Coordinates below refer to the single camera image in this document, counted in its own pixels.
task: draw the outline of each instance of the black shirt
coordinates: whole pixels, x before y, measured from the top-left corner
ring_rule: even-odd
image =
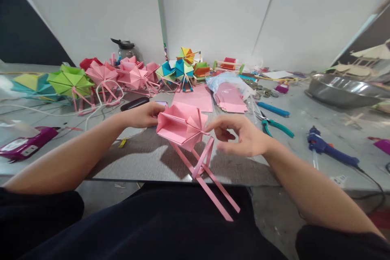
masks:
[[[145,184],[83,220],[77,192],[18,195],[0,188],[0,259],[286,259],[256,227],[245,187],[226,187],[239,214],[210,187],[234,222],[198,185]],[[301,260],[390,259],[390,245],[375,234],[310,225],[299,231],[296,249]]]

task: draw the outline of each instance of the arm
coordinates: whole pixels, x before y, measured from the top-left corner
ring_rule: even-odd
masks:
[[[37,159],[3,187],[13,193],[35,195],[74,190],[124,129],[155,126],[154,116],[164,110],[164,106],[149,102],[115,114]]]
[[[205,129],[221,140],[217,148],[230,154],[263,155],[308,223],[341,232],[373,232],[384,237],[359,206],[328,177],[257,129],[242,115],[217,117]],[[239,136],[238,143],[228,129]]]

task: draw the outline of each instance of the stainless steel bowl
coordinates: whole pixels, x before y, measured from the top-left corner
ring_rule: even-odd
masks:
[[[390,99],[390,91],[375,85],[331,74],[316,74],[308,94],[338,108],[362,108]]]

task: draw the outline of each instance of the gray table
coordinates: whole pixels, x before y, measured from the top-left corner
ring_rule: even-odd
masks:
[[[19,70],[26,70],[26,67],[20,66]],[[38,67],[34,70],[42,72],[53,72],[58,70],[58,67],[50,68],[47,66]],[[261,81],[265,87],[272,88],[276,85],[272,81]],[[390,119],[386,116],[379,115],[369,109],[357,109],[349,111],[341,111],[336,108],[319,103],[308,97],[304,90],[308,83],[302,84],[300,87],[290,87],[288,94],[279,98],[270,97],[262,101],[268,102],[274,106],[280,107],[291,113],[289,118],[282,118],[276,114],[264,110],[264,113],[275,121],[286,125],[295,133],[295,138],[291,139],[281,131],[271,127],[271,132],[274,137],[282,144],[289,147],[295,154],[306,160],[312,165],[312,152],[308,149],[306,135],[308,130],[315,125],[322,133],[323,138],[333,143],[337,149],[351,156],[356,156],[360,159],[360,167],[376,179],[385,190],[390,190],[390,176],[385,173],[384,165],[390,161],[390,156],[372,145],[372,142],[367,139],[368,136],[389,138]],[[135,93],[127,93],[124,100],[131,101],[139,95]],[[173,95],[160,93],[152,100],[172,102]],[[39,104],[36,101],[18,100],[33,106]],[[58,106],[55,104],[42,105],[37,108],[43,108],[44,111],[49,111],[55,114],[72,113],[74,109],[70,106]],[[68,127],[84,128],[85,116],[67,116],[54,117],[45,114],[32,112],[30,110],[16,110],[11,107],[0,107],[0,113],[13,111],[3,114],[1,117],[12,119],[20,119],[30,123],[33,126],[64,126],[67,123]],[[97,112],[89,120],[89,128],[98,124],[105,118],[117,113],[118,106],[105,107],[102,111]],[[355,126],[345,126],[342,119],[346,114],[357,115],[364,112],[362,117],[364,122],[360,123],[361,129]],[[214,112],[208,113],[209,121],[215,116],[222,114],[220,108],[214,104]],[[249,119],[254,121],[251,113],[245,114]],[[12,176],[22,170],[29,163],[44,155],[54,147],[61,145],[65,141],[79,135],[78,131],[64,130],[39,152],[34,154],[30,159],[14,164],[7,164],[6,159],[0,158],[0,176]],[[96,168],[90,174],[92,180],[113,180],[113,181],[167,181],[167,182],[191,182],[188,169],[185,167],[179,156],[168,144],[168,141],[156,135],[155,128],[142,129],[126,129],[120,137],[133,136],[128,140],[123,148],[118,148],[120,142],[112,145],[110,150],[104,155]],[[202,143],[196,145],[195,149],[201,153],[208,137],[204,137]],[[192,154],[185,152],[189,160],[195,164],[196,160]],[[328,157],[327,155],[318,155],[319,169],[329,177],[340,175],[347,176],[345,189],[354,190],[376,190],[376,185],[355,170],[347,167],[340,162]],[[263,157],[255,158],[240,158],[229,156],[216,150],[214,146],[212,159],[210,163],[212,172],[217,178],[226,184],[243,184],[247,186],[278,186],[278,182],[274,179],[269,167]]]

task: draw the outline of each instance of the pliers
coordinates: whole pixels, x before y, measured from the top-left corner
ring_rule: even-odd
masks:
[[[256,116],[257,116],[257,118],[259,118],[261,120],[261,124],[263,126],[263,132],[265,134],[268,134],[269,136],[272,137],[271,133],[268,130],[268,124],[269,124],[275,128],[282,130],[284,133],[286,133],[291,138],[294,138],[294,136],[295,136],[294,133],[292,133],[287,127],[283,126],[282,124],[279,124],[278,122],[275,122],[274,120],[268,119],[262,111],[260,111],[260,112],[257,111]]]

